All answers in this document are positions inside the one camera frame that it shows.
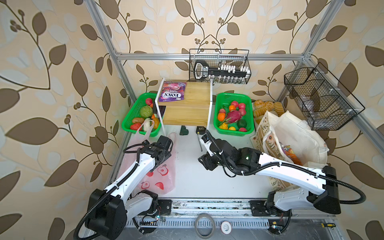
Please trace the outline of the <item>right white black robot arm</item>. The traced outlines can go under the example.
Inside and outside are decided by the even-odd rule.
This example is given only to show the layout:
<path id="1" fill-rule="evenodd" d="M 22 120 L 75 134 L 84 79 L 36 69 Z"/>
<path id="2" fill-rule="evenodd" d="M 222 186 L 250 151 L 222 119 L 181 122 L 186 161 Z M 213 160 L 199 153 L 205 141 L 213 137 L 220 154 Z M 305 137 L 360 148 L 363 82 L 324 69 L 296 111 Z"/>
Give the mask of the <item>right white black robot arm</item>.
<path id="1" fill-rule="evenodd" d="M 363 191 L 339 181 L 336 170 L 330 166 L 311 169 L 276 159 L 252 148 L 237 149 L 227 141 L 215 139 L 206 131 L 200 139 L 207 153 L 198 161 L 208 171 L 221 166 L 224 173 L 236 176 L 262 175 L 283 180 L 289 188 L 269 192 L 259 213 L 271 216 L 291 212 L 293 209 L 315 208 L 321 212 L 339 215 L 341 205 L 357 205 L 366 201 Z"/>

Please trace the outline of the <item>green fruit basket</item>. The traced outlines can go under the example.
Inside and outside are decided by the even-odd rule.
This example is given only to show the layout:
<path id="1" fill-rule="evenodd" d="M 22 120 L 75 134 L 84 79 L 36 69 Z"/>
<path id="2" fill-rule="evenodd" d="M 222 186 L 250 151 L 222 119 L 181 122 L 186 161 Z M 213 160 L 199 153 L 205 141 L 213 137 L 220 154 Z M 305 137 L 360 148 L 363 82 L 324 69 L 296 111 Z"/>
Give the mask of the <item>green fruit basket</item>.
<path id="1" fill-rule="evenodd" d="M 235 105 L 238 109 L 237 111 L 239 111 L 242 114 L 241 119 L 244 119 L 247 121 L 246 129 L 244 128 L 239 129 L 237 126 L 237 122 L 228 124 L 228 127 L 235 127 L 237 129 L 236 131 L 230 131 L 229 129 L 228 130 L 219 129 L 219 126 L 223 123 L 217 120 L 217 115 L 219 113 L 219 110 L 225 109 L 228 114 L 230 112 L 229 111 L 230 105 Z M 214 127 L 217 129 L 218 133 L 222 135 L 243 137 L 245 135 L 251 134 L 255 130 L 251 99 L 248 96 L 242 95 L 242 94 L 234 94 L 234 93 L 218 94 L 216 98 L 216 104 L 215 104 L 215 115 L 214 115 L 213 124 L 214 124 Z"/>

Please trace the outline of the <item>cream canvas tote bag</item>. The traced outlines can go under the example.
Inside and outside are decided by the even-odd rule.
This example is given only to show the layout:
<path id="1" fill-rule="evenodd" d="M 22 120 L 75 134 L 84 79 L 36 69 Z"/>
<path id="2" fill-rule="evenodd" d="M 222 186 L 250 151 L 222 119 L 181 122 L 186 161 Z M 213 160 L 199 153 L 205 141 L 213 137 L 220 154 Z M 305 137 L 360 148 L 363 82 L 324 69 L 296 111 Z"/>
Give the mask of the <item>cream canvas tote bag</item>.
<path id="1" fill-rule="evenodd" d="M 278 160 L 293 163 L 283 151 L 283 146 L 290 145 L 302 166 L 322 169 L 327 165 L 329 148 L 323 138 L 312 131 L 306 121 L 290 112 L 280 117 L 266 112 L 260 124 L 256 125 L 256 134 L 251 137 L 251 142 L 256 150 Z"/>

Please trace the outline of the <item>orange Fox's candy bag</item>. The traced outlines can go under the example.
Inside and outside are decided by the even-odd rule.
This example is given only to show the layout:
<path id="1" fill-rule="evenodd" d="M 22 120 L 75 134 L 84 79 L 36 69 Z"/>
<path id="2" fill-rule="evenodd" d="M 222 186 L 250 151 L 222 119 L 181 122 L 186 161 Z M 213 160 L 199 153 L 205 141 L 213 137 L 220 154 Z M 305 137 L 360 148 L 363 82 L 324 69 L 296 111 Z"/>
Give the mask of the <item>orange Fox's candy bag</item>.
<path id="1" fill-rule="evenodd" d="M 283 146 L 283 151 L 285 153 L 285 155 L 293 161 L 294 164 L 296 165 L 300 165 L 302 166 L 302 162 L 301 160 L 297 157 L 297 155 L 295 154 L 295 152 L 293 151 L 293 149 L 291 148 L 290 145 L 287 145 L 287 146 Z"/>

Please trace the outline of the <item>yellow bell pepper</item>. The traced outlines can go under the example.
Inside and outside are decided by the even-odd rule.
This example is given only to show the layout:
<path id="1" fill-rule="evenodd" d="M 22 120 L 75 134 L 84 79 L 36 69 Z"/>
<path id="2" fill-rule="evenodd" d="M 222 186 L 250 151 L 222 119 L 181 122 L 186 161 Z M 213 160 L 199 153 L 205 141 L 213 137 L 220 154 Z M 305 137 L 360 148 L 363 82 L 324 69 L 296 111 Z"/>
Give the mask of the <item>yellow bell pepper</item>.
<path id="1" fill-rule="evenodd" d="M 219 126 L 219 129 L 221 129 L 221 130 L 228 130 L 228 129 L 229 129 L 228 124 L 227 124 L 227 123 L 222 123 L 222 124 Z"/>

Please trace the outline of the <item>pink plastic grocery bag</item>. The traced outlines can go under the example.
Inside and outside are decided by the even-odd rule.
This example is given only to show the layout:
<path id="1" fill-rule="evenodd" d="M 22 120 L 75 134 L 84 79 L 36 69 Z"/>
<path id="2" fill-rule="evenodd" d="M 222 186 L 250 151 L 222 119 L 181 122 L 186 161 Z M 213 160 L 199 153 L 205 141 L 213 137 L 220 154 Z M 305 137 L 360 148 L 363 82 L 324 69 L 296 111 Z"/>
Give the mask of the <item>pink plastic grocery bag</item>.
<path id="1" fill-rule="evenodd" d="M 140 127 L 147 130 L 144 135 L 141 135 L 138 130 L 134 130 L 134 135 L 131 137 L 130 143 L 128 144 L 128 146 L 132 146 L 132 148 L 128 149 L 128 152 L 124 154 L 118 177 L 122 176 L 129 166 L 136 161 L 136 152 L 139 146 L 135 147 L 134 145 L 149 140 L 149 131 L 154 129 L 153 124 L 155 123 L 157 123 L 156 120 L 147 118 L 143 124 L 139 124 Z M 173 142 L 171 156 L 164 163 L 155 167 L 152 172 L 148 172 L 145 177 L 139 181 L 134 193 L 142 190 L 149 190 L 158 195 L 165 195 L 175 188 L 177 134 L 170 133 L 167 137 Z"/>

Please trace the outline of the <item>pink dragon fruit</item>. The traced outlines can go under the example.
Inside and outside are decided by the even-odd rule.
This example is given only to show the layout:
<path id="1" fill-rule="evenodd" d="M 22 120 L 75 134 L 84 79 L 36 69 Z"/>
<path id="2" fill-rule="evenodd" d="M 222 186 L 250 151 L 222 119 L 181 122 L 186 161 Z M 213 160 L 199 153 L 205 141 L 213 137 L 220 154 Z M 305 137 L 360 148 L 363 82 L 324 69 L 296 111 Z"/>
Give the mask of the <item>pink dragon fruit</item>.
<path id="1" fill-rule="evenodd" d="M 242 118 L 242 114 L 239 111 L 231 111 L 229 112 L 225 119 L 223 120 L 223 123 L 232 124 L 238 122 Z"/>

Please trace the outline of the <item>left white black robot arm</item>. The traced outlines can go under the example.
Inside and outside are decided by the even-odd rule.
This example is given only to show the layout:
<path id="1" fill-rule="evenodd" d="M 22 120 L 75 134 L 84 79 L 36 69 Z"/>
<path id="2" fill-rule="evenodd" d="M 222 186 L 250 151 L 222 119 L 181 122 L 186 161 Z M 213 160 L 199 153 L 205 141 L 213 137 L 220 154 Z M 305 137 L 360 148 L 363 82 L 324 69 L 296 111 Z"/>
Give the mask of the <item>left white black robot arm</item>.
<path id="1" fill-rule="evenodd" d="M 76 226 L 73 238 L 79 240 L 81 228 L 86 227 L 94 232 L 87 237 L 89 240 L 99 236 L 115 240 L 123 232 L 129 220 L 142 212 L 155 209 L 157 194 L 144 190 L 131 197 L 131 193 L 147 173 L 152 172 L 171 157 L 173 145 L 170 138 L 160 136 L 154 143 L 145 140 L 125 148 L 124 153 L 135 154 L 136 159 L 104 190 L 96 189 L 92 192 L 88 210 Z"/>

